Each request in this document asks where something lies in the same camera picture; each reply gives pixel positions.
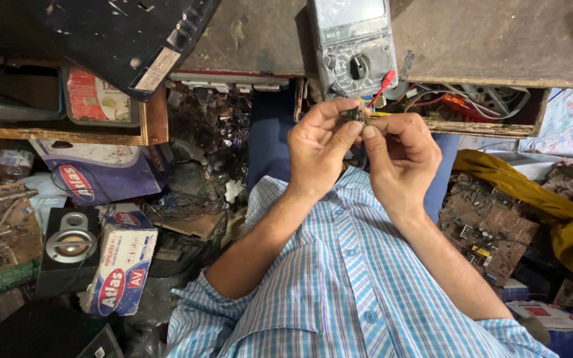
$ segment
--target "red wire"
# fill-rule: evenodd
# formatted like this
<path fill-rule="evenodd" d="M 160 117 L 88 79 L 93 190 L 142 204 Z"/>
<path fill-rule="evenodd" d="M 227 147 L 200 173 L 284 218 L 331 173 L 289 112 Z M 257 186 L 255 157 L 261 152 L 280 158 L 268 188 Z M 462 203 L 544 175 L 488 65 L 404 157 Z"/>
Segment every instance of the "red wire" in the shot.
<path fill-rule="evenodd" d="M 372 104 L 375 103 L 375 101 L 377 101 L 381 93 L 384 92 L 384 90 L 386 89 L 386 87 L 388 87 L 388 84 L 390 84 L 390 82 L 393 80 L 394 77 L 395 77 L 395 72 L 392 69 L 386 73 L 384 79 L 381 81 L 381 88 L 379 89 L 379 92 L 377 92 L 375 97 L 372 98 L 372 101 L 366 107 L 372 106 Z"/>
<path fill-rule="evenodd" d="M 439 96 L 439 98 L 437 98 L 437 99 L 432 99 L 432 100 L 430 100 L 430 101 L 415 102 L 415 103 L 413 104 L 413 106 L 421 107 L 421 106 L 428 106 L 428 105 L 430 105 L 430 104 L 435 104 L 436 102 L 439 102 L 439 101 L 441 101 L 442 99 L 444 99 L 447 95 L 448 95 L 448 94 L 446 93 L 446 94 L 444 94 L 444 95 L 442 95 L 442 96 Z"/>

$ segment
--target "man's left hand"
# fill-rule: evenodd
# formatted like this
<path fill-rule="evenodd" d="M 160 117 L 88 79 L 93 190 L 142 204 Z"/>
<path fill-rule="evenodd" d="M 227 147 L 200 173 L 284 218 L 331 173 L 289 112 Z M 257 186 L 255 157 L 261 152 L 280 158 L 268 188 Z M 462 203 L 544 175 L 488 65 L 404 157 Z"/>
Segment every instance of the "man's left hand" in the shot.
<path fill-rule="evenodd" d="M 291 179 L 287 191 L 318 201 L 342 171 L 342 159 L 362 133 L 357 121 L 344 123 L 340 113 L 360 104 L 338 98 L 314 106 L 288 133 Z"/>

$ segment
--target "blue checked shirt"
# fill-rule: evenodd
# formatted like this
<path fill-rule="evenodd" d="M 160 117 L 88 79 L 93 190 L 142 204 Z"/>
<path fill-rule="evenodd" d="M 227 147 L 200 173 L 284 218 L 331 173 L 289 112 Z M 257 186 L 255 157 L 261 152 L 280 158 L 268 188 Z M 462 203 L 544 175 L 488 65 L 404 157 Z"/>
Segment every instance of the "blue checked shirt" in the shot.
<path fill-rule="evenodd" d="M 245 224 L 286 185 L 261 179 Z M 222 297 L 202 274 L 175 293 L 168 357 L 556 357 L 514 320 L 459 312 L 354 167 L 248 296 Z"/>

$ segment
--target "yellow cloth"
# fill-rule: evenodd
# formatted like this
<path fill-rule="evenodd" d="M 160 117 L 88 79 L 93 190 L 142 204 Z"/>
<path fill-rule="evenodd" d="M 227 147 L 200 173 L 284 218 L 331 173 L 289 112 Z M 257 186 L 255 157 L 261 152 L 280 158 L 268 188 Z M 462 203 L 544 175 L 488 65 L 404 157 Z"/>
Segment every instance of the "yellow cloth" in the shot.
<path fill-rule="evenodd" d="M 510 164 L 477 150 L 460 150 L 453 170 L 486 180 L 495 188 L 521 199 L 533 207 L 558 218 L 551 232 L 554 255 L 573 272 L 573 202 L 561 197 L 525 175 Z"/>

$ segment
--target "red probe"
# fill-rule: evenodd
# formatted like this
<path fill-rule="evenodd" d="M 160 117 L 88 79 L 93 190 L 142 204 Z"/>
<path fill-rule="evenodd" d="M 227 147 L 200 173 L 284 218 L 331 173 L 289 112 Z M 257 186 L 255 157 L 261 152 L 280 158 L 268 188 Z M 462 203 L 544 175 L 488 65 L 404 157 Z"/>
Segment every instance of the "red probe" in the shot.
<path fill-rule="evenodd" d="M 375 101 L 377 101 L 381 93 L 384 92 L 384 90 L 386 89 L 386 87 L 388 87 L 388 84 L 390 84 L 390 82 L 393 80 L 394 77 L 395 77 L 394 70 L 391 69 L 386 73 L 386 76 L 384 76 L 384 79 L 381 81 L 381 88 L 379 89 L 379 92 L 377 92 L 375 97 L 373 97 L 372 101 L 366 107 L 372 106 L 372 104 L 375 103 Z"/>

